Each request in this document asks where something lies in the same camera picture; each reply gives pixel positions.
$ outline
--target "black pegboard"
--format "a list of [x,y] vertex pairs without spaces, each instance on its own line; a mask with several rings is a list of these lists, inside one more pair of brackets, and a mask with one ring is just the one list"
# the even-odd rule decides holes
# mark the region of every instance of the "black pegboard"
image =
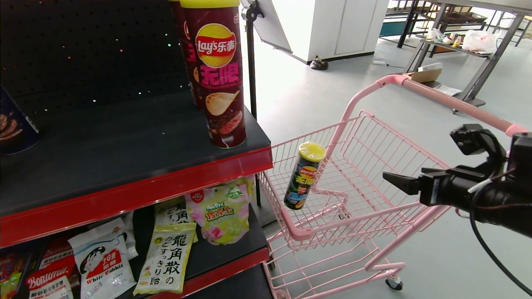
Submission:
[[29,114],[188,88],[167,0],[2,0],[1,82]]

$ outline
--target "red shelf edge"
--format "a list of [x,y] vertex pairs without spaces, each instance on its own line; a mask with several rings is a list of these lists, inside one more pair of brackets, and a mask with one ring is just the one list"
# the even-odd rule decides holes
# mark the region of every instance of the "red shelf edge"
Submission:
[[0,248],[126,213],[273,167],[271,147],[0,218]]
[[180,299],[180,298],[186,297],[195,292],[203,290],[204,288],[207,288],[216,283],[219,283],[220,281],[226,278],[229,278],[251,267],[254,267],[268,260],[269,257],[270,257],[270,253],[268,252],[268,248],[263,248],[243,258],[240,258],[236,261],[230,262],[226,265],[223,265],[219,268],[209,271],[203,275],[200,275],[196,278],[187,280],[185,284],[183,285],[182,294],[165,292],[165,293],[159,293],[159,294],[150,296],[149,299],[166,299],[166,298]]

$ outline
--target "yellow candy bag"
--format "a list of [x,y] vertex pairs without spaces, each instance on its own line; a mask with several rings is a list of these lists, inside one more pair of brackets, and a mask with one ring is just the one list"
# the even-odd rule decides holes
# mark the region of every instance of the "yellow candy bag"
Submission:
[[155,226],[146,262],[133,294],[181,294],[188,256],[195,236],[195,223]]
[[155,226],[195,223],[188,214],[185,198],[179,196],[155,205]]

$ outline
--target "cart handle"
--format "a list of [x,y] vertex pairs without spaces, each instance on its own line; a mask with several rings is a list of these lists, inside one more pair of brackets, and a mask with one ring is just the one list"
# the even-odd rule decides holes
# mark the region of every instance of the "cart handle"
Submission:
[[344,111],[344,115],[342,116],[342,122],[351,118],[351,114],[353,113],[353,110],[360,99],[371,94],[377,89],[383,88],[389,84],[396,84],[396,85],[402,86],[417,94],[429,97],[435,102],[443,104],[447,107],[454,108],[456,110],[459,110],[460,112],[464,112],[484,123],[487,123],[488,125],[492,127],[495,127],[498,130],[505,132],[507,136],[512,137],[513,134],[518,133],[518,132],[528,132],[528,130],[523,126],[520,126],[516,123],[511,123],[489,112],[479,109],[464,101],[461,101],[455,97],[448,96],[442,92],[439,92],[433,88],[427,87],[421,83],[412,81],[408,79],[406,76],[399,75],[399,74],[391,74],[391,75],[382,77],[379,80],[377,80],[375,83],[373,83],[372,85],[366,87],[365,89],[361,90],[356,95],[354,95],[351,101],[349,102],[349,104],[347,105],[347,108]]

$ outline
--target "white cabinet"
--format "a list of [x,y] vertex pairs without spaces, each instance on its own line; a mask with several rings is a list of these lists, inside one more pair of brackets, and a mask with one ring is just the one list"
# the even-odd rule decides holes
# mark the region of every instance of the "white cabinet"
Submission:
[[[294,1],[299,3],[299,9],[294,7]],[[274,4],[277,12],[291,11],[279,13],[281,24],[293,55],[309,62],[315,55],[341,59],[373,53],[388,0],[278,0]]]

